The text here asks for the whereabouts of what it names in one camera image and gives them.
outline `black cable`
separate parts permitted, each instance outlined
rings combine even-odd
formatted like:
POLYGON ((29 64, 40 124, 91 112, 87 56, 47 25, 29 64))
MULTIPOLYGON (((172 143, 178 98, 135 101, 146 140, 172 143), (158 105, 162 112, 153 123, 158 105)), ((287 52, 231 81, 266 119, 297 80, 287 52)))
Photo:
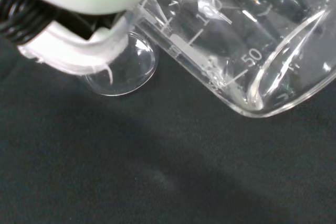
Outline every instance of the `black cable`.
POLYGON ((40 34, 59 13, 42 0, 0 0, 0 36, 23 45, 40 34))

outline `dark fabric surface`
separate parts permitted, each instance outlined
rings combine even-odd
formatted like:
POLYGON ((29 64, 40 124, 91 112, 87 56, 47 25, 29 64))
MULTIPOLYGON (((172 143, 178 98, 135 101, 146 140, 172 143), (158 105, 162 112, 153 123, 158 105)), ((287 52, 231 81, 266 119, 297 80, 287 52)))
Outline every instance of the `dark fabric surface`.
POLYGON ((244 118, 162 53, 126 97, 0 43, 0 223, 336 223, 336 84, 244 118))

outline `number 50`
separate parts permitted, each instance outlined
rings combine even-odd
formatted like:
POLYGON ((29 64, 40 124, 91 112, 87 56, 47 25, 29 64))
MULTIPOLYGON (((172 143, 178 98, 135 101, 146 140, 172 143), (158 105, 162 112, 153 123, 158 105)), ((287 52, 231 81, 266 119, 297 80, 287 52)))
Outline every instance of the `number 50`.
POLYGON ((249 63, 248 67, 252 67, 256 64, 256 61, 260 61, 263 57, 261 52, 255 48, 250 49, 248 55, 242 56, 242 61, 249 63))

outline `measuring beaker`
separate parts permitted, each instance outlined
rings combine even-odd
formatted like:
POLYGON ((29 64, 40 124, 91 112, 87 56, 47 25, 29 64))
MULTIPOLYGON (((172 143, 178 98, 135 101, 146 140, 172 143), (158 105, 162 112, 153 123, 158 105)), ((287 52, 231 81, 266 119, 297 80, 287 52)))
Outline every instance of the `measuring beaker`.
POLYGON ((335 0, 144 0, 138 27, 240 114, 267 117, 335 78, 335 0))

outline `glass beaker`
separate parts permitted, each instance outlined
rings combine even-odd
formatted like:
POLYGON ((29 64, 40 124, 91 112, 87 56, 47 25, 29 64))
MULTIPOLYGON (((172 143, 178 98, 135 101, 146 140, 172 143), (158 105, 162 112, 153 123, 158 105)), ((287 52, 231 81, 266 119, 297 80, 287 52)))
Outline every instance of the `glass beaker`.
POLYGON ((128 33, 128 46, 105 70, 81 77, 95 93, 115 97, 146 84, 158 66, 159 52, 138 28, 128 33))
POLYGON ((335 78, 336 0, 144 0, 138 27, 238 113, 267 117, 335 78))

